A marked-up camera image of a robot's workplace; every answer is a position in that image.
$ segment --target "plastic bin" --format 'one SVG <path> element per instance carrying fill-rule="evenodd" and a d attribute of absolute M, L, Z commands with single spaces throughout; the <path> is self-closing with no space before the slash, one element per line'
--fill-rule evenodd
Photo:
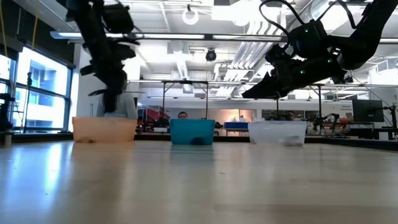
<path fill-rule="evenodd" d="M 305 121 L 257 121 L 249 123 L 249 136 L 253 144 L 282 144 L 303 146 Z"/>
<path fill-rule="evenodd" d="M 134 140 L 137 122 L 125 118 L 74 117 L 75 142 L 121 143 Z"/>
<path fill-rule="evenodd" d="M 172 144 L 176 145 L 212 145 L 214 120 L 171 119 L 170 133 Z"/>

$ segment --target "ceiling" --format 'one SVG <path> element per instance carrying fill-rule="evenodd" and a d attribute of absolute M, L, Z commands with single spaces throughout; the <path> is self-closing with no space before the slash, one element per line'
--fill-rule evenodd
<path fill-rule="evenodd" d="M 54 29 L 62 32 L 75 32 L 78 31 L 74 22 L 66 23 L 64 21 L 67 10 L 59 5 L 55 0 L 14 0 L 20 4 L 23 8 L 29 12 L 35 14 L 38 12 L 38 16 L 48 25 Z M 144 32 L 172 32 L 172 33 L 207 33 L 207 34 L 248 34 L 250 31 L 254 31 L 254 34 L 280 34 L 279 30 L 275 27 L 270 27 L 268 24 L 261 23 L 258 26 L 248 23 L 245 26 L 239 24 L 244 20 L 245 17 L 259 16 L 258 4 L 260 0 L 240 0 L 234 5 L 234 11 L 230 11 L 232 15 L 223 17 L 220 13 L 220 7 L 215 6 L 218 3 L 217 0 L 204 0 L 204 1 L 148 1 L 148 0 L 123 0 L 123 4 L 130 7 L 131 17 L 133 18 L 134 24 L 142 29 Z M 329 1 L 327 0 L 295 0 L 294 8 L 297 12 L 302 13 L 302 17 L 305 21 L 311 17 L 310 13 L 317 14 L 323 11 Z M 199 19 L 194 25 L 189 25 L 183 20 L 184 10 L 187 8 L 187 4 L 191 5 L 194 11 L 198 11 Z M 352 29 L 346 18 L 346 15 L 341 14 L 341 9 L 338 6 L 334 6 L 328 14 L 331 19 L 327 19 L 324 22 L 325 27 L 330 27 L 329 32 L 333 35 L 347 36 L 352 33 Z M 354 20 L 358 22 L 361 18 L 361 11 L 353 10 Z M 284 19 L 278 20 L 280 24 L 295 26 L 295 18 L 289 10 L 278 11 L 275 15 L 285 15 Z M 193 12 L 187 13 L 187 18 L 191 19 Z M 392 15 L 389 22 L 386 24 L 383 37 L 397 37 L 398 30 L 396 29 L 396 22 L 398 22 L 398 14 Z M 154 41 L 154 40 L 142 40 L 141 46 L 136 51 L 138 57 L 141 60 L 141 75 L 145 79 L 155 79 L 160 76 L 167 77 L 173 72 L 181 73 L 180 64 L 176 63 L 173 55 L 170 54 L 170 47 L 168 47 L 169 41 Z M 262 79 L 265 72 L 269 68 L 264 69 L 262 67 L 266 62 L 264 61 L 264 53 L 271 46 L 267 43 L 249 43 L 245 44 L 242 42 L 209 42 L 209 41 L 185 41 L 184 45 L 188 46 L 186 52 L 189 57 L 184 60 L 187 68 L 187 73 L 196 74 L 195 79 L 209 79 L 214 77 L 225 77 L 229 81 L 239 81 L 240 78 L 249 78 L 251 82 L 257 82 Z M 217 59 L 215 62 L 207 62 L 205 55 L 208 49 L 215 49 L 217 53 Z M 375 67 L 378 63 L 385 62 L 386 60 L 395 60 L 395 56 L 398 56 L 398 45 L 380 45 L 375 57 L 370 59 L 370 63 L 367 63 L 363 68 L 359 69 L 355 76 L 361 82 L 368 80 L 368 69 Z M 244 61 L 251 60 L 250 65 L 244 63 Z M 219 65 L 234 65 L 240 69 L 247 70 L 246 73 L 234 73 L 230 74 L 226 72 L 228 69 L 223 70 L 220 74 L 215 73 L 215 67 Z M 146 88 L 157 88 L 157 86 L 147 83 Z M 224 94 L 232 94 L 230 88 L 225 88 Z"/>

